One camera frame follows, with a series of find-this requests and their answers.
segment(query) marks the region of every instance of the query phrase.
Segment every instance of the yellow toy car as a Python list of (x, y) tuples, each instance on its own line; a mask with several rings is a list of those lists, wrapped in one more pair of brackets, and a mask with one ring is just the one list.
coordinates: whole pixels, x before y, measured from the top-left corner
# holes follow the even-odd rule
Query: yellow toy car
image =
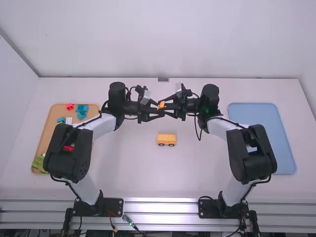
[(174, 133), (158, 133), (157, 135), (157, 144), (159, 146), (168, 145), (173, 147), (177, 145), (177, 135)]

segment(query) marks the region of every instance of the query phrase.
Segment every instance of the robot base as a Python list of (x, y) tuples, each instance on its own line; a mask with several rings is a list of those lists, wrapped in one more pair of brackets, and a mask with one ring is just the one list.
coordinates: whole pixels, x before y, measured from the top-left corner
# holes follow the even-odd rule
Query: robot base
[(200, 199), (198, 216), (201, 219), (240, 219), (249, 212), (247, 203), (235, 204), (232, 207), (222, 205), (220, 199)]
[(121, 217), (123, 215), (123, 203), (121, 198), (100, 197), (94, 206), (83, 201), (75, 201), (73, 216), (100, 216)]

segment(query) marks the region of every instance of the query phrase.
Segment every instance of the green sticker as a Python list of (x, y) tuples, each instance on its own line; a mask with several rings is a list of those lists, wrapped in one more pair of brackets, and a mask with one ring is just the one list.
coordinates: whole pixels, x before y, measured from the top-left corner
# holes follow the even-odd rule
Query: green sticker
[(42, 155), (36, 156), (32, 162), (32, 166), (38, 169), (40, 172), (44, 174), (48, 174), (48, 172), (45, 171), (43, 168), (43, 162), (44, 162), (44, 156)]

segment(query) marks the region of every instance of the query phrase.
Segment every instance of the blue mat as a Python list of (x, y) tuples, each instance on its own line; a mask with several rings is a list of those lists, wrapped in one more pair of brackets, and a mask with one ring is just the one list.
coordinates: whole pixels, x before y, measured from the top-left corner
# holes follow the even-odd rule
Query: blue mat
[(271, 103), (231, 103), (228, 106), (231, 120), (247, 125), (265, 127), (277, 161), (276, 174), (294, 174), (295, 160), (287, 140), (278, 109)]

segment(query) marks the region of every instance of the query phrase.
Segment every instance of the metal extrusion frame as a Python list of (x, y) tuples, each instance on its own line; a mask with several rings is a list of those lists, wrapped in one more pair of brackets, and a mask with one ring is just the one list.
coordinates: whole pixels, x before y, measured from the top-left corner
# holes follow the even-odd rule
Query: metal extrusion frame
[[(123, 211), (141, 231), (232, 232), (238, 220), (200, 219), (196, 198), (124, 198)], [(62, 229), (73, 200), (0, 200), (0, 229)], [(256, 210), (261, 232), (316, 233), (316, 203), (249, 202)], [(121, 218), (119, 230), (132, 231)], [(78, 229), (73, 217), (71, 229)], [(83, 217), (83, 230), (111, 230), (108, 217)]]

